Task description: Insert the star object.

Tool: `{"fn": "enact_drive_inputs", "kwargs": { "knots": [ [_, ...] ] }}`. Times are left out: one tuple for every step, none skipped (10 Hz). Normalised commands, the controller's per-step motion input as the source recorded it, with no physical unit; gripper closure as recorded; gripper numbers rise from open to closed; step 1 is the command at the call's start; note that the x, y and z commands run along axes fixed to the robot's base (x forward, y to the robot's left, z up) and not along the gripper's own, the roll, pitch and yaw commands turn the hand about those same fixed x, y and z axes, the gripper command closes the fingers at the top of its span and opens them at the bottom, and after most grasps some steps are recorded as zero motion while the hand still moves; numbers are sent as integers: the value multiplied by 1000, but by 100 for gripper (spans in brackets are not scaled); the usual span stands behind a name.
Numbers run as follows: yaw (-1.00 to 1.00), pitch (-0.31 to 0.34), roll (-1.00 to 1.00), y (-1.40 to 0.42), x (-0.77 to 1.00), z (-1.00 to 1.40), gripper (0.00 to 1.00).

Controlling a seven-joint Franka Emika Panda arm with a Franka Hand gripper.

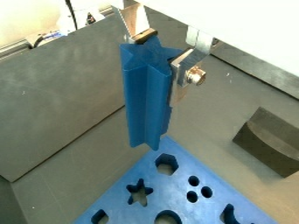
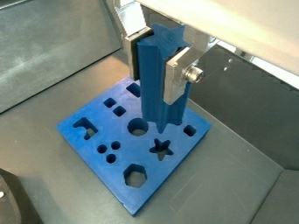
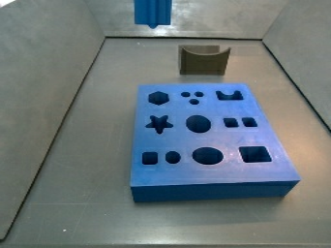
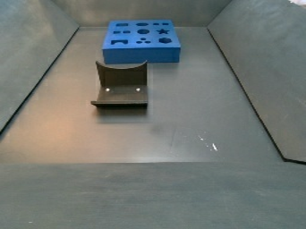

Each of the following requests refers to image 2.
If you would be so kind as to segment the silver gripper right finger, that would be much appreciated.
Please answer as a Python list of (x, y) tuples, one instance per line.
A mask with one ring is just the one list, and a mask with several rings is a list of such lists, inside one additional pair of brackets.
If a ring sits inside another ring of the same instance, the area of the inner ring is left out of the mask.
[(198, 68), (203, 54), (219, 40), (203, 31), (186, 26), (184, 41), (190, 44), (167, 60), (164, 70), (163, 101), (172, 105), (184, 93), (188, 83), (198, 83), (203, 70)]

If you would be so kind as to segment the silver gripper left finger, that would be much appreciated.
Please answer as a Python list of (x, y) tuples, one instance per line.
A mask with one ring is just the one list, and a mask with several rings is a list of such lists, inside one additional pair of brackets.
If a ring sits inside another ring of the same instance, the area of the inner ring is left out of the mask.
[(136, 42), (151, 34), (151, 28), (146, 25), (142, 4), (136, 0), (114, 0), (114, 6), (116, 10), (116, 18), (120, 22), (130, 75), (136, 81), (139, 79)]

